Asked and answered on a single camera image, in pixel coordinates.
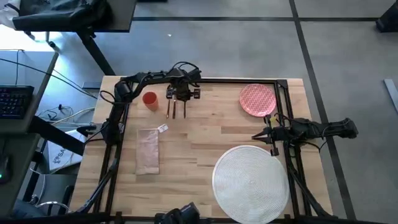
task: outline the orange cup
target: orange cup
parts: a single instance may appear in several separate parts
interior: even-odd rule
[[[145,93],[142,97],[142,101],[151,111],[156,111],[159,109],[159,102],[157,101],[157,96],[154,92],[150,91]]]

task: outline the black stripe on floor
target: black stripe on floor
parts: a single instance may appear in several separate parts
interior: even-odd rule
[[[133,21],[294,21],[293,17],[133,17]],[[299,17],[302,22],[374,22],[375,17]]]
[[[301,46],[301,49],[303,52],[305,66],[307,67],[308,76],[310,78],[310,83],[312,86],[312,91],[313,91],[313,94],[315,97],[315,102],[317,104],[321,122],[329,123],[328,116],[326,115],[325,105],[323,104],[323,100],[321,97],[321,92],[319,89],[318,81],[315,76],[315,72],[313,70],[310,54],[307,49],[307,44],[305,43],[304,34],[303,34],[303,30],[302,30],[302,27],[301,27],[301,24],[299,21],[299,15],[297,13],[296,5],[294,3],[294,0],[289,0],[289,3],[290,3],[290,7],[292,8],[292,14],[293,14],[293,18],[294,18],[294,24],[295,24],[296,30],[297,30],[298,41],[300,42],[300,46]],[[346,183],[344,173],[343,173],[343,168],[341,168],[341,163],[340,163],[340,159],[338,157],[335,141],[333,140],[332,137],[328,137],[328,138],[326,138],[326,140],[327,140],[333,168],[335,170],[337,184],[338,184],[338,187],[340,190],[341,198],[343,199],[343,205],[344,205],[347,219],[355,220],[356,217],[355,217],[353,203],[351,201],[351,196],[349,195],[347,183]]]
[[[293,17],[133,17],[133,21],[293,21]]]
[[[299,17],[299,21],[302,22],[374,22],[378,18],[356,18],[356,17]]]

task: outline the wooden tabletop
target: wooden tabletop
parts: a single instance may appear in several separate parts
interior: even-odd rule
[[[113,92],[114,84],[119,79],[104,77],[101,89]],[[303,81],[287,81],[294,117],[311,118]],[[240,107],[239,92],[244,86],[202,83],[201,98],[187,102],[186,119],[183,118],[182,102],[177,103],[176,119],[166,119],[167,85],[145,87],[130,105],[112,213],[121,211],[124,216],[154,217],[156,213],[195,202],[202,217],[228,217],[217,204],[211,186],[217,160],[228,149],[243,144],[259,146],[268,151],[271,149],[262,142],[251,140],[252,135],[262,131],[264,123],[262,118],[250,116]],[[149,111],[142,102],[142,95],[147,91],[154,91],[158,96],[160,108],[155,113]],[[110,110],[109,103],[98,100],[93,122],[102,123]],[[159,134],[160,174],[136,175],[137,130],[157,128],[164,123],[169,129]],[[279,143],[278,147],[282,149],[282,144]],[[87,145],[70,205],[72,210],[82,206],[97,186],[104,152],[104,142],[96,141]],[[279,152],[277,158],[285,166],[283,150]],[[302,160],[308,188],[323,208],[332,213],[318,149],[308,145],[302,147]],[[300,213],[304,214],[297,185],[296,189]],[[105,208],[107,192],[108,188],[104,190],[101,211]],[[286,213],[293,215],[290,200],[282,214]]]

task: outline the cable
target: cable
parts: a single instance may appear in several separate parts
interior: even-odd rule
[[[191,65],[192,67],[199,69],[196,65],[194,65],[194,64],[192,64],[192,63],[190,63],[190,62],[177,62],[177,63],[175,63],[175,64],[173,65],[172,69],[175,68],[176,65],[181,64],[181,63],[182,63],[182,65]]]
[[[70,80],[69,78],[67,78],[65,75],[62,75],[60,72],[58,72],[57,70],[54,69],[55,72],[57,72],[60,76],[62,76],[64,79],[70,81],[71,83],[75,84],[78,88],[80,88],[81,90],[83,90],[84,92],[86,92],[87,94],[91,95],[92,97],[95,97],[94,95],[92,95],[91,93],[89,93],[88,91],[86,91],[85,89],[81,88],[79,85],[77,85],[74,81]]]
[[[319,150],[322,149],[322,147],[326,144],[326,142],[327,142],[327,141],[325,141],[325,142],[321,145],[321,147],[319,148]]]
[[[37,199],[36,205],[38,203],[40,203],[40,200],[42,199],[42,196],[44,194],[44,190],[45,190],[45,175],[43,175],[43,187],[42,187],[42,190],[40,191],[40,195],[39,195],[39,197]]]
[[[94,133],[92,136],[90,136],[86,141],[85,144],[89,143],[91,141],[91,139],[96,136],[98,133],[100,133],[102,130],[104,130],[109,123],[106,123],[99,131],[97,131],[96,133]]]
[[[299,141],[299,142],[310,144],[311,146],[313,146],[313,147],[317,148],[319,151],[321,151],[321,148],[312,142],[307,142],[307,141]]]
[[[110,101],[110,100],[107,100],[107,99],[102,95],[102,93],[106,93],[106,94],[108,94],[109,96],[111,96],[112,99],[113,99],[113,102]],[[114,95],[113,95],[112,93],[106,91],[106,90],[101,90],[101,91],[99,92],[99,96],[100,96],[104,101],[107,101],[108,103],[110,103],[110,104],[112,104],[112,105],[128,105],[128,104],[129,104],[129,103],[115,102],[116,99],[115,99]]]
[[[18,74],[19,74],[19,51],[17,50],[17,73],[16,73],[16,78],[15,78],[15,85],[18,84]]]
[[[310,124],[310,125],[312,125],[313,127],[315,127],[315,128],[318,130],[319,133],[321,133],[321,131],[319,130],[318,126],[315,125],[315,124],[313,124],[313,123],[311,123],[311,122],[306,122],[306,123],[300,122],[300,121],[297,121],[297,120],[295,120],[295,119],[291,119],[291,118],[289,118],[288,116],[286,116],[286,115],[284,115],[284,114],[280,114],[280,113],[275,113],[274,116],[276,116],[276,115],[281,115],[281,116],[284,118],[284,120],[286,119],[286,120],[288,120],[288,121],[290,121],[290,122],[293,121],[293,122],[296,122],[296,123],[298,123],[298,124]]]
[[[58,167],[56,170],[54,170],[53,172],[51,172],[51,173],[49,173],[49,174],[42,174],[41,172],[37,172],[36,170],[33,170],[32,168],[29,168],[29,169],[30,169],[30,171],[35,172],[36,174],[39,174],[39,175],[44,175],[44,176],[46,176],[46,175],[52,175],[52,174],[56,173],[58,170],[63,169],[70,161],[72,161],[73,155],[75,155],[75,153],[72,153],[72,154],[70,155],[70,157],[69,157],[69,159],[66,161],[66,163],[64,163],[62,166]]]
[[[275,119],[278,123],[279,123],[279,125],[281,125],[282,127],[284,127],[284,125],[282,124],[282,122],[280,122],[278,119]]]
[[[93,141],[103,141],[104,139],[90,139],[87,140],[85,144],[89,143],[89,142],[93,142]]]
[[[5,51],[5,50],[21,50],[21,51],[25,51],[24,49],[0,49],[0,50],[2,50],[2,51]]]
[[[53,111],[53,110],[55,110],[55,109],[58,109],[58,110],[59,110],[61,113],[63,113],[63,114],[64,114],[64,112],[62,111],[63,109],[69,109],[69,110],[70,110],[69,116],[71,116],[71,115],[74,113],[72,107],[70,107],[70,106],[58,105],[58,106],[56,106],[56,107],[54,107],[54,108],[47,109],[47,110],[45,110],[45,111],[40,112],[37,116],[40,117],[40,118],[42,118],[42,119],[49,119],[49,121],[54,121],[54,119],[58,116],[58,113],[55,112],[55,111]],[[50,113],[54,114],[54,116],[51,117],[49,114],[47,114],[48,117],[45,117],[45,116],[43,117],[43,116],[41,116],[41,115],[44,114],[45,112],[50,112]]]
[[[322,134],[321,134],[322,140],[323,140],[323,136],[325,135],[326,129],[328,129],[329,127],[330,127],[330,126],[327,126],[327,127],[325,127],[325,128],[323,129]]]
[[[94,107],[91,107],[91,108],[83,109],[83,110],[81,110],[81,111],[79,111],[79,112],[77,112],[77,113],[75,113],[75,114],[73,114],[73,115],[71,115],[71,116],[67,116],[66,118],[62,118],[61,120],[58,120],[58,121],[52,123],[52,125],[56,125],[56,124],[58,124],[58,123],[61,123],[62,121],[65,121],[65,120],[67,120],[67,119],[69,119],[69,118],[72,118],[72,117],[74,117],[74,116],[76,116],[76,115],[78,115],[78,114],[80,114],[80,113],[82,113],[82,112],[89,111],[89,110],[93,110],[93,109],[95,109],[95,108],[94,108]]]
[[[41,206],[44,206],[44,205],[59,205],[59,206],[65,208],[67,210],[67,212],[69,212],[69,207],[67,205],[65,205],[63,203],[59,203],[59,202],[44,202],[44,203],[41,203],[40,205],[36,205],[36,208],[40,208]]]
[[[21,66],[30,68],[30,69],[35,70],[35,71],[38,71],[38,72],[42,72],[42,73],[44,73],[44,74],[46,74],[46,75],[50,75],[51,77],[54,77],[54,78],[56,78],[56,79],[58,79],[58,80],[60,80],[60,81],[62,81],[62,82],[64,82],[64,83],[66,83],[67,85],[71,86],[72,88],[74,88],[75,90],[79,91],[80,93],[82,93],[82,94],[84,94],[84,95],[87,95],[87,96],[90,96],[90,97],[92,97],[92,98],[94,98],[94,99],[96,99],[96,100],[98,99],[97,97],[95,97],[95,96],[93,96],[93,95],[91,95],[91,94],[89,94],[89,93],[86,93],[85,91],[79,90],[78,88],[76,88],[76,87],[73,86],[72,84],[68,83],[67,81],[65,81],[65,80],[63,80],[63,79],[61,79],[61,78],[59,78],[59,77],[57,77],[57,76],[55,76],[55,75],[52,75],[52,74],[50,74],[50,73],[41,71],[41,70],[39,70],[39,69],[37,69],[37,68],[31,67],[31,66],[28,66],[28,65],[24,65],[24,64],[22,64],[22,63],[13,62],[13,61],[10,61],[10,60],[7,60],[7,59],[0,58],[0,60],[5,61],[5,62],[9,62],[9,63],[14,63],[14,64],[17,64],[17,65],[21,65]]]
[[[93,124],[93,123],[73,123],[73,122],[65,122],[65,121],[60,121],[58,123],[61,123],[61,124],[73,124],[73,125],[77,125],[77,126],[87,126],[87,125],[92,125]]]

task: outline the black desk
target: black desk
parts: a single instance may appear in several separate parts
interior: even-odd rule
[[[19,63],[29,65],[34,68],[52,73],[58,59],[58,53],[51,52],[32,52],[16,50],[1,50],[0,58],[15,61],[19,54]],[[9,62],[0,61],[0,85],[13,85],[16,80],[16,65]],[[4,147],[4,153],[11,157],[12,176],[8,183],[0,185],[0,217],[9,214],[14,206],[18,191],[24,181],[25,174],[31,161],[38,162],[42,157],[41,153],[36,153],[37,144],[40,136],[49,141],[53,141],[61,146],[68,145],[69,150],[79,155],[83,154],[82,143],[51,124],[35,116],[35,112],[43,97],[49,75],[19,66],[18,85],[31,85],[35,88],[32,101],[26,111],[24,119],[0,119],[0,149]],[[29,201],[36,185],[38,175],[32,174],[28,190],[24,199]]]
[[[95,62],[101,68],[105,75],[115,75],[114,70],[102,54],[100,48],[94,41],[95,32],[129,32],[131,27],[132,17],[136,8],[136,0],[108,0],[110,11],[101,22],[93,24],[92,27],[86,27],[80,30],[38,30],[30,29],[23,30],[25,32],[76,32],[87,51],[94,58]]]

